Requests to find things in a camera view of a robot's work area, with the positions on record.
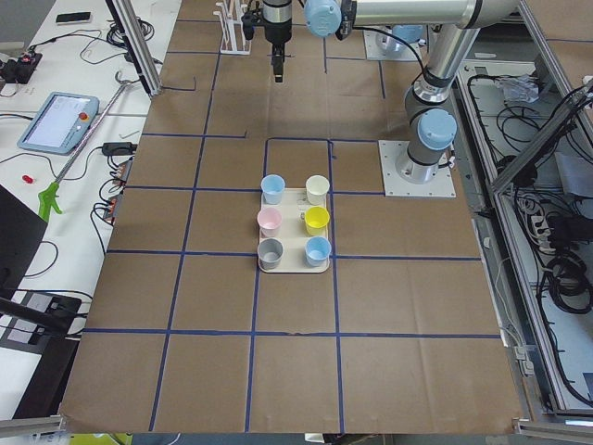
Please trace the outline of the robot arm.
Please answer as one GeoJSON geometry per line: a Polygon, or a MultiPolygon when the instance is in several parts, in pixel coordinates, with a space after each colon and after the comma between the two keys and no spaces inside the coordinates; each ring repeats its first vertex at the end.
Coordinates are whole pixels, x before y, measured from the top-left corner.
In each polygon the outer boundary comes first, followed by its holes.
{"type": "Polygon", "coordinates": [[[396,160],[402,179],[426,184],[435,177],[442,154],[457,133],[453,116],[442,108],[450,86],[479,30],[513,12],[516,1],[308,1],[304,6],[309,31],[345,39],[355,28],[379,25],[440,24],[422,74],[406,94],[410,119],[408,147],[396,160]]]}

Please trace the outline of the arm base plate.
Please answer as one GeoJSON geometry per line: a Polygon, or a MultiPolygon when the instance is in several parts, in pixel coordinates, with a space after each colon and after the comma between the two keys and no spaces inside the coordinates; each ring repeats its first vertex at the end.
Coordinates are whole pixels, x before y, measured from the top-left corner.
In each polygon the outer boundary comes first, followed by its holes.
{"type": "Polygon", "coordinates": [[[445,154],[435,166],[414,164],[408,141],[379,140],[379,158],[387,197],[454,198],[452,173],[445,154]]]}
{"type": "Polygon", "coordinates": [[[375,26],[375,29],[395,35],[410,46],[379,32],[364,31],[366,58],[369,60],[395,60],[413,62],[423,55],[427,30],[424,25],[375,26]]]}

